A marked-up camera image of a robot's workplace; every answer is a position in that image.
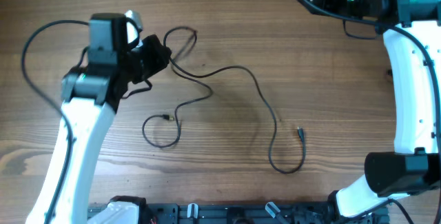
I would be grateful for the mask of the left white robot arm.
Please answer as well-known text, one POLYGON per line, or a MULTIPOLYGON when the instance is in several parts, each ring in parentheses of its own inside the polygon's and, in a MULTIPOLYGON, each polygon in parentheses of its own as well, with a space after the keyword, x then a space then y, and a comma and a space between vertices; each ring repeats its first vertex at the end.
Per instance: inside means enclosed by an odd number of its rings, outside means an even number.
POLYGON ((61 82, 59 132, 45 180, 28 223, 150 223, 146 200, 117 196, 88 216, 92 179, 105 136, 129 84, 152 89, 171 52, 155 35, 142 38, 137 12, 97 13, 88 21, 90 43, 61 82))

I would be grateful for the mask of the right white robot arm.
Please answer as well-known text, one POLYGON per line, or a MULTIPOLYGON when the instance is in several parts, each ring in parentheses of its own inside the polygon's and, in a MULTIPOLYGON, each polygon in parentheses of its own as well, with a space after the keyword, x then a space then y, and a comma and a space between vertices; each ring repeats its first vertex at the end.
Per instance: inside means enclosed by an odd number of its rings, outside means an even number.
POLYGON ((310 13, 373 26, 387 49, 396 101, 391 152, 372 152, 364 174, 338 190, 341 221, 440 189, 440 0, 297 0, 310 13))

